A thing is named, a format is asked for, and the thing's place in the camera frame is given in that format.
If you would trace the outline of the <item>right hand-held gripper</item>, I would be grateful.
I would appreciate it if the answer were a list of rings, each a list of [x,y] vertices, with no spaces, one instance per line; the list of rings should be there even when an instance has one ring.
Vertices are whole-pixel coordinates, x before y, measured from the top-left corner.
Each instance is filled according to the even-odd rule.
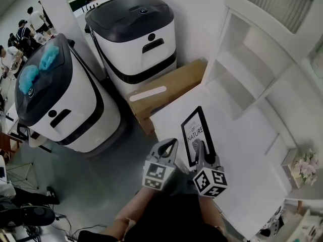
[[[196,171],[199,172],[193,178],[193,182],[200,196],[215,198],[227,189],[227,179],[220,158],[216,153],[205,154],[203,140],[198,140],[195,163]]]

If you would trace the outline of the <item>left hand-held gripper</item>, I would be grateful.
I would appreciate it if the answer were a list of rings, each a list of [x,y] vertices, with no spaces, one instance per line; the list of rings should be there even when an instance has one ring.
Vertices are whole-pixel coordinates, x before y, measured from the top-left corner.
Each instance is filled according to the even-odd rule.
[[[147,160],[154,159],[157,162],[174,164],[178,145],[179,142],[176,138],[168,138],[159,141],[152,147]],[[174,173],[175,168],[147,160],[143,167],[142,185],[147,188],[161,191]]]

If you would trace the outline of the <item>black framed nature print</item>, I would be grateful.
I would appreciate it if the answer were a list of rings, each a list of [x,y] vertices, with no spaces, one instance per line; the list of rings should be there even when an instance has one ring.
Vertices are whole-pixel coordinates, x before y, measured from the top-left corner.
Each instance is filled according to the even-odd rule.
[[[216,162],[216,151],[201,106],[198,106],[181,124],[187,159],[190,167],[194,167],[195,154],[198,142],[205,144],[205,161],[214,165]]]

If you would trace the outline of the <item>person's left forearm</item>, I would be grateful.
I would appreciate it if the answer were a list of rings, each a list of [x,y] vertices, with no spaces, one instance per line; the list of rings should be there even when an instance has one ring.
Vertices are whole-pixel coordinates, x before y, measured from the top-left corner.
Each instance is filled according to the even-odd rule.
[[[106,233],[121,240],[131,221],[137,222],[144,213],[148,203],[159,194],[158,190],[142,187],[134,198],[118,213],[112,226]]]

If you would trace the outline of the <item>person's right forearm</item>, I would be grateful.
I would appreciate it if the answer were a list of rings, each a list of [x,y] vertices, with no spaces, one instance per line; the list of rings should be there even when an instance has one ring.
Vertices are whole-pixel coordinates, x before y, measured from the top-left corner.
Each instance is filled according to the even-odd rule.
[[[215,202],[209,197],[199,197],[199,205],[203,221],[217,228],[224,236],[227,235],[227,229]]]

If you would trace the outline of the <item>white desk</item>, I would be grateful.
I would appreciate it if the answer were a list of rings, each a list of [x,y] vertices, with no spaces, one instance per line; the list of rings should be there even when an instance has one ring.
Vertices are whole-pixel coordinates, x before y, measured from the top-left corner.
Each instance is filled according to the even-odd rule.
[[[199,106],[228,182],[215,202],[234,228],[251,239],[291,192],[281,167],[288,147],[258,107],[233,119],[231,96],[219,85],[199,85],[151,117],[159,140],[179,140],[181,159],[186,157],[181,124]]]

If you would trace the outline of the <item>brown cardboard box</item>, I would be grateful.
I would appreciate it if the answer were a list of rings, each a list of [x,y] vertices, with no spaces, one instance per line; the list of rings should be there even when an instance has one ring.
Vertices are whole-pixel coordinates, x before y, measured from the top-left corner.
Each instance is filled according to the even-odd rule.
[[[146,135],[154,133],[150,117],[200,84],[207,63],[195,60],[127,95],[127,102]]]

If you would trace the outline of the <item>small white drawer box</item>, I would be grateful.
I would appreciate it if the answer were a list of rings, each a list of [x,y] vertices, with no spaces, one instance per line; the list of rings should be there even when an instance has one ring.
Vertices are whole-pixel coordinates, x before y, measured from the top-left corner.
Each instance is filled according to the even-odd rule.
[[[304,181],[300,173],[294,167],[294,160],[285,157],[281,164],[283,171],[285,172],[287,179],[289,180],[293,189],[299,189],[304,185]]]

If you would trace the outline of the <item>white shelf unit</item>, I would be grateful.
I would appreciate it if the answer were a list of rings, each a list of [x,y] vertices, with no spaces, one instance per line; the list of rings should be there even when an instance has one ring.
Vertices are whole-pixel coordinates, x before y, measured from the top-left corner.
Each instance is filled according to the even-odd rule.
[[[258,107],[286,145],[313,149],[317,180],[289,198],[323,201],[323,79],[309,60],[323,40],[323,0],[313,1],[295,34],[248,0],[211,0],[205,9],[217,35],[203,85],[219,85],[231,96],[233,119]]]

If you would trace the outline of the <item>white and black service robot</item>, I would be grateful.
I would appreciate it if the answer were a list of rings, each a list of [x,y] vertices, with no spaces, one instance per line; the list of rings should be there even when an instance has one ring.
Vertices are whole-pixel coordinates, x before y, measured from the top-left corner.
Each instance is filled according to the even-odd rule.
[[[162,0],[109,0],[88,11],[85,21],[123,97],[176,68],[175,17]]]
[[[39,62],[53,44],[59,54],[33,81],[25,95],[15,87],[19,123],[49,140],[86,157],[99,157],[114,150],[126,137],[129,122],[112,90],[107,90],[74,48],[73,40],[57,34],[42,45],[22,70]]]

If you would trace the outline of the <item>pink flowers in cream pot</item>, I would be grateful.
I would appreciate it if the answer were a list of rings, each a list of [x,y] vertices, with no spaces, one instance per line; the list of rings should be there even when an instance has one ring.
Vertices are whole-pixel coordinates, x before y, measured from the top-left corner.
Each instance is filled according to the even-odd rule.
[[[316,170],[318,168],[318,159],[312,149],[308,149],[294,164],[293,170],[297,177],[301,178],[302,183],[312,186],[316,180]]]

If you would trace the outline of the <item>white ornate cabinet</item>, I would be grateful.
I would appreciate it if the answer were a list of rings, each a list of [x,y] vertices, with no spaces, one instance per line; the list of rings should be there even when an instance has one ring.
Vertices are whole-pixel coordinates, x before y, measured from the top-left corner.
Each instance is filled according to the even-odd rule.
[[[312,215],[308,209],[287,242],[318,242],[322,235],[323,217]]]

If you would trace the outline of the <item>beige chair with black legs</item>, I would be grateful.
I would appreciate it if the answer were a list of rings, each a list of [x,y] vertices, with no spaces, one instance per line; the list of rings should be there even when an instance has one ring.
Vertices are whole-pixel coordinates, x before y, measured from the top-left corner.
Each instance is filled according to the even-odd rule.
[[[44,146],[44,144],[48,141],[48,138],[21,123],[17,123],[17,133],[23,141],[28,142],[31,148],[39,147],[42,150],[51,153],[51,150]]]

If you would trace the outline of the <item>white ceramic jar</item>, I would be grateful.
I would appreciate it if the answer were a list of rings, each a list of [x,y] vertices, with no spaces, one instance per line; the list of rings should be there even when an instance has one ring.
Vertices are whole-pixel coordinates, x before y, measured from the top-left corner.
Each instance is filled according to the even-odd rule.
[[[323,40],[320,41],[311,51],[309,60],[316,76],[323,79]]]

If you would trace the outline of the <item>brown wooden table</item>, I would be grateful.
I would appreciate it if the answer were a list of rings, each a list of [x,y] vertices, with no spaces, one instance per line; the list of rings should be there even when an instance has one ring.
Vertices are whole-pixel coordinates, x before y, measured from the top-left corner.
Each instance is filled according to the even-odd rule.
[[[21,140],[8,134],[0,132],[0,155],[4,158],[11,159],[20,148]]]

